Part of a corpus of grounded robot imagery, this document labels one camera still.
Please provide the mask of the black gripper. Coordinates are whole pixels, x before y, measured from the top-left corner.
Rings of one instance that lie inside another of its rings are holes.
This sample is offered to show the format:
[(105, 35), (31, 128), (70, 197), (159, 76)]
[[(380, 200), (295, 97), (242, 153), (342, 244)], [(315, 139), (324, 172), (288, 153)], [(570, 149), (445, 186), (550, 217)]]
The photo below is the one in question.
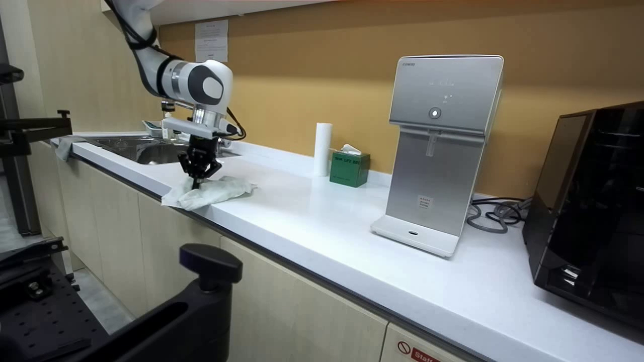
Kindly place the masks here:
[(215, 159), (215, 141), (190, 136), (186, 150), (178, 154), (178, 164), (188, 175), (190, 189), (199, 189), (199, 179), (207, 179), (221, 168), (221, 162)]

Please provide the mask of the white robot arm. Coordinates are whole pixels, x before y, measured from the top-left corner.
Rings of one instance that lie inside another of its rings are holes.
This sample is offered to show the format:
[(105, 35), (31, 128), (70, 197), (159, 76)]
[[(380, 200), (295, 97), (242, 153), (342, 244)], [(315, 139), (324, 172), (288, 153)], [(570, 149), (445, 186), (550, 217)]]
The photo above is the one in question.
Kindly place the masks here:
[(148, 9), (161, 0), (105, 0), (113, 9), (128, 50), (135, 56), (143, 86), (162, 99), (192, 111), (188, 121), (164, 116), (161, 124), (188, 136), (178, 154), (190, 186), (221, 168), (217, 143), (240, 134), (228, 114), (234, 71), (218, 59), (183, 59), (159, 48)]

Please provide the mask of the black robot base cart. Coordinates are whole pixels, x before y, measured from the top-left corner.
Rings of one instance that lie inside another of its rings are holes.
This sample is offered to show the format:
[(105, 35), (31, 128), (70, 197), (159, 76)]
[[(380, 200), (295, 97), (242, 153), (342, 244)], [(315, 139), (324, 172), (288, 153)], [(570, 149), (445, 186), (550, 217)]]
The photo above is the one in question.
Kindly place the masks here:
[(227, 362), (236, 255), (180, 244), (195, 279), (135, 315), (89, 270), (66, 274), (63, 249), (50, 239), (0, 253), (0, 362)]

